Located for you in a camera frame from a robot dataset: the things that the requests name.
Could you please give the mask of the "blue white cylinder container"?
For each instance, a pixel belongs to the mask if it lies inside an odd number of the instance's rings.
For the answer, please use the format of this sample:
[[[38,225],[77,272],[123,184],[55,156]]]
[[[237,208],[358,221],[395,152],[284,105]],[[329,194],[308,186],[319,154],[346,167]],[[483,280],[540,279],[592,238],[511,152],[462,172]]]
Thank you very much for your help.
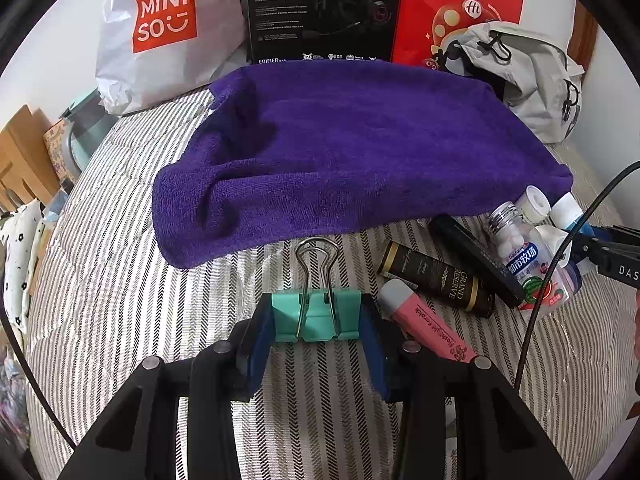
[[[550,219],[556,228],[570,232],[583,214],[582,207],[574,195],[567,192],[551,207]]]

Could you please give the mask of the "wooden headboard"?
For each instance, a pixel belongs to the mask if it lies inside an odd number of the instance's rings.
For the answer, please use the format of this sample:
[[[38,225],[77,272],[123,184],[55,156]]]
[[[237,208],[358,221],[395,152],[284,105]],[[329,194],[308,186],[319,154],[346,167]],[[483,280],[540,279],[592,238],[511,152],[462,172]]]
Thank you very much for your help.
[[[2,209],[14,211],[32,200],[46,204],[58,192],[43,133],[26,104],[1,129]]]

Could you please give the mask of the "wooden door frame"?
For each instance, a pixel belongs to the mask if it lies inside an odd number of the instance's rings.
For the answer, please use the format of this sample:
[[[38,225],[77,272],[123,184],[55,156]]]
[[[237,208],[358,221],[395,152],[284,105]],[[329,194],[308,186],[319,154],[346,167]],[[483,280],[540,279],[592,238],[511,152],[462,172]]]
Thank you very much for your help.
[[[598,34],[598,22],[594,16],[577,1],[574,9],[574,22],[572,36],[567,47],[567,54],[585,72],[588,72],[592,60],[594,46],[596,45]]]

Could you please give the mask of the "striped quilted mattress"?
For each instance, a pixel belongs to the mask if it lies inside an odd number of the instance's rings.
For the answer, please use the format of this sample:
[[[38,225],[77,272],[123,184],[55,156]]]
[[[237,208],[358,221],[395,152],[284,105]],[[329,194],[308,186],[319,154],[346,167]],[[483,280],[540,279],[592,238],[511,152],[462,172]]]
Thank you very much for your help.
[[[27,400],[30,450],[56,478],[146,356],[194,356],[248,318],[263,292],[295,286],[291,242],[191,270],[170,266],[152,227],[152,183],[208,116],[205,90],[122,118],[73,189],[40,263],[26,356],[43,398]],[[537,321],[522,399],[572,475],[590,474],[634,403],[634,291],[597,273]],[[401,408],[371,387],[356,341],[279,344],[262,388],[233,405],[247,479],[386,479]]]

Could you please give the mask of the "white USB charger cube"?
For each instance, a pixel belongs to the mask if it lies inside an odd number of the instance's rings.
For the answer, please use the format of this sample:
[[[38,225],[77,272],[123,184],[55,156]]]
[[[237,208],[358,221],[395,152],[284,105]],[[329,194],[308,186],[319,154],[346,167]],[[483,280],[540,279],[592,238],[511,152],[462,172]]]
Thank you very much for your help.
[[[540,226],[536,226],[536,230],[542,237],[544,244],[547,245],[552,256],[554,256],[558,251],[563,243],[563,240],[568,237],[567,231],[556,228],[551,224],[541,224]],[[558,263],[558,267],[565,268],[571,261],[578,264],[584,259],[585,257],[580,252],[574,252],[573,245],[569,244],[565,249],[565,252],[563,252],[563,255]]]

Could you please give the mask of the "black gold cylindrical tube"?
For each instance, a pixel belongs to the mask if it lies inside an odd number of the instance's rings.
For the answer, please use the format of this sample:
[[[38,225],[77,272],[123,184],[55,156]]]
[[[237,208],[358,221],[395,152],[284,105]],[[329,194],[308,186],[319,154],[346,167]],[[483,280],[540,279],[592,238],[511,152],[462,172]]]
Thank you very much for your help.
[[[475,275],[393,240],[382,246],[378,273],[478,318],[495,311],[495,294]]]

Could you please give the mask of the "teal thermos jug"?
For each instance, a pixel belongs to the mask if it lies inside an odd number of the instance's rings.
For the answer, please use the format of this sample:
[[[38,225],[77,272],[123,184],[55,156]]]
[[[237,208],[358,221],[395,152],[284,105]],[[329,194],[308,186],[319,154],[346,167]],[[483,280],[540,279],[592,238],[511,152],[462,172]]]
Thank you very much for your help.
[[[65,168],[72,178],[78,179],[119,117],[107,113],[99,91],[93,89],[70,104],[61,118],[64,127],[61,152]]]

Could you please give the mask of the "red paper shopping bag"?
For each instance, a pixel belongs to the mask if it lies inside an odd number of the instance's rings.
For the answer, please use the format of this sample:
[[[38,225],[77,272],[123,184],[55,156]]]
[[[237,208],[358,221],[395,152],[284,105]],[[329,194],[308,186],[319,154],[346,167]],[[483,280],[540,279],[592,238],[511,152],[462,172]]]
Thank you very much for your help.
[[[434,70],[436,58],[469,27],[517,23],[524,0],[399,0],[392,61]]]

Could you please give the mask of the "clear candy bottle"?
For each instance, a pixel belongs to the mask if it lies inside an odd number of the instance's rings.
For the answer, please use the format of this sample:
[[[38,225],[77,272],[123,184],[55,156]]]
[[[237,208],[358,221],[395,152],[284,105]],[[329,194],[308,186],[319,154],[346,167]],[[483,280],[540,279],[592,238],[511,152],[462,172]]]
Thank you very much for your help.
[[[561,269],[555,269],[549,284],[542,286],[552,253],[540,233],[524,219],[514,203],[505,202],[498,206],[487,217],[487,227],[498,258],[523,287],[525,298],[518,310],[524,318],[529,318],[539,296],[542,297],[540,316],[553,312],[570,299],[573,285]]]

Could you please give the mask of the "black rectangular lighter box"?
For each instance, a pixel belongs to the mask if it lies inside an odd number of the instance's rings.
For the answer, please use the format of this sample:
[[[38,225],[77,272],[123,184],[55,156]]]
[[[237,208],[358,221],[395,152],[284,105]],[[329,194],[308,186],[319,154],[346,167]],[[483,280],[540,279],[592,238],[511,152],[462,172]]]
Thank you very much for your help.
[[[427,222],[427,229],[450,255],[457,258],[477,278],[514,309],[525,299],[523,286],[480,240],[449,214],[438,214]]]

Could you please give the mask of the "pink highlighter pen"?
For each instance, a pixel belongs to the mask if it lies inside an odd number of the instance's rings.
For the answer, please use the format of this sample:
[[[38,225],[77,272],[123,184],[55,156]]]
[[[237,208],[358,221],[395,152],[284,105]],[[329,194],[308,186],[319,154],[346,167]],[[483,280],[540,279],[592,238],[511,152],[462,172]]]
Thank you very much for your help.
[[[405,332],[440,358],[472,362],[475,351],[403,281],[394,278],[378,291],[378,303]]]

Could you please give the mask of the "polka dot pillow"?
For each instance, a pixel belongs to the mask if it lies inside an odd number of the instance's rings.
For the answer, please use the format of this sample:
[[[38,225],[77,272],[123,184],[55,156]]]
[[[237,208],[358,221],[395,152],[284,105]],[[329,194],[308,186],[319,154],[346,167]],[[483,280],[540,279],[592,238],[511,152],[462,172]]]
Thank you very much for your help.
[[[1,228],[1,243],[6,251],[2,299],[10,323],[22,334],[27,333],[28,289],[43,227],[42,203],[32,200],[18,208]]]

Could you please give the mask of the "teal binder clip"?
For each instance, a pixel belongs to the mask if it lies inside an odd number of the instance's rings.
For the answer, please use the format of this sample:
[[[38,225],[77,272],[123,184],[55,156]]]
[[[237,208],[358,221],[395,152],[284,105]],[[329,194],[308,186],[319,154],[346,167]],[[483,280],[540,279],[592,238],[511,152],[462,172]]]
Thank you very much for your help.
[[[312,288],[308,252],[318,252],[323,286]],[[359,338],[362,292],[353,288],[334,288],[331,270],[340,250],[336,243],[321,236],[308,237],[295,248],[295,258],[303,273],[303,287],[271,294],[274,317],[274,340],[281,344],[294,342],[328,342]]]

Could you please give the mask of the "black headphone box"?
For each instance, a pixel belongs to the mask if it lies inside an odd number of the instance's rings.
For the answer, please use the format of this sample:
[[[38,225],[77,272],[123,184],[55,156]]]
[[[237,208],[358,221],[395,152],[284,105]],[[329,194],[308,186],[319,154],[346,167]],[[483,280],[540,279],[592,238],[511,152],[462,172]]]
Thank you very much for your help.
[[[388,61],[399,0],[246,0],[250,60]]]

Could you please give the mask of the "grey Nike waist bag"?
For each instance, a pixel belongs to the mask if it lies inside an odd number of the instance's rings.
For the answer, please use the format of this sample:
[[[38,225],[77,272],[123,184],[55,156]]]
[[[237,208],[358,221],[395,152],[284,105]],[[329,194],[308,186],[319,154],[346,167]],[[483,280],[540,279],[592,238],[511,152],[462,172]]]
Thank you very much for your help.
[[[447,39],[440,66],[484,80],[544,144],[574,130],[582,110],[584,68],[542,32],[510,22],[470,26]]]

